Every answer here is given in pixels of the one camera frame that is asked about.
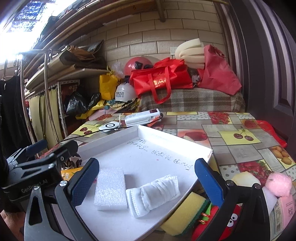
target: wall outlet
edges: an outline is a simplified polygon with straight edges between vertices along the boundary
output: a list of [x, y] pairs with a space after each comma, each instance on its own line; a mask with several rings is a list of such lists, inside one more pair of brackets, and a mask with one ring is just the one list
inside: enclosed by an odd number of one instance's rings
[[175, 55], [176, 49], [177, 49], [177, 47], [170, 47], [170, 54]]

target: pink pom-pom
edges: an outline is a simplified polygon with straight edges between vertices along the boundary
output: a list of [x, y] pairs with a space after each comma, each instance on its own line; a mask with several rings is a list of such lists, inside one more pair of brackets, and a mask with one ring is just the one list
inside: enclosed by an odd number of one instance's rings
[[283, 173], [274, 172], [269, 175], [265, 187], [277, 197], [289, 196], [292, 180]]

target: red tote bag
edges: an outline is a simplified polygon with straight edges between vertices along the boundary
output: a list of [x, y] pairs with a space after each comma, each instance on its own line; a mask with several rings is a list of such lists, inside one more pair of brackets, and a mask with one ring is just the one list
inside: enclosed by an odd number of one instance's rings
[[[171, 89], [192, 89], [192, 80], [187, 72], [184, 61], [166, 58], [155, 63], [152, 69], [133, 70], [130, 85], [137, 95], [152, 92], [157, 104], [162, 104], [170, 98]], [[167, 89], [167, 96], [158, 100], [156, 89]]]
[[198, 87], [235, 95], [242, 85], [224, 59], [224, 54], [212, 45], [205, 46], [204, 54], [205, 70]]

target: red helmet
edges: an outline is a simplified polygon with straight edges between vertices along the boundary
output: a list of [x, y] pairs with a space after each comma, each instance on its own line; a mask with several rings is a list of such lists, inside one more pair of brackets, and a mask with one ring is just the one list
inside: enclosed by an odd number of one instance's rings
[[152, 65], [151, 61], [145, 57], [134, 57], [130, 59], [124, 67], [124, 75], [131, 75], [135, 69], [143, 69], [145, 65]]

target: bright skylight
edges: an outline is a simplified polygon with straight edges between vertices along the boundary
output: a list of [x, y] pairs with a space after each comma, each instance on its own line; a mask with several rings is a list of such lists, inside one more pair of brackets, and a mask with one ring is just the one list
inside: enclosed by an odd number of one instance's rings
[[15, 60], [17, 53], [32, 49], [40, 36], [50, 16], [59, 15], [64, 9], [76, 0], [56, 0], [47, 3], [40, 21], [36, 22], [31, 32], [15, 31], [2, 33], [0, 36], [0, 63]]

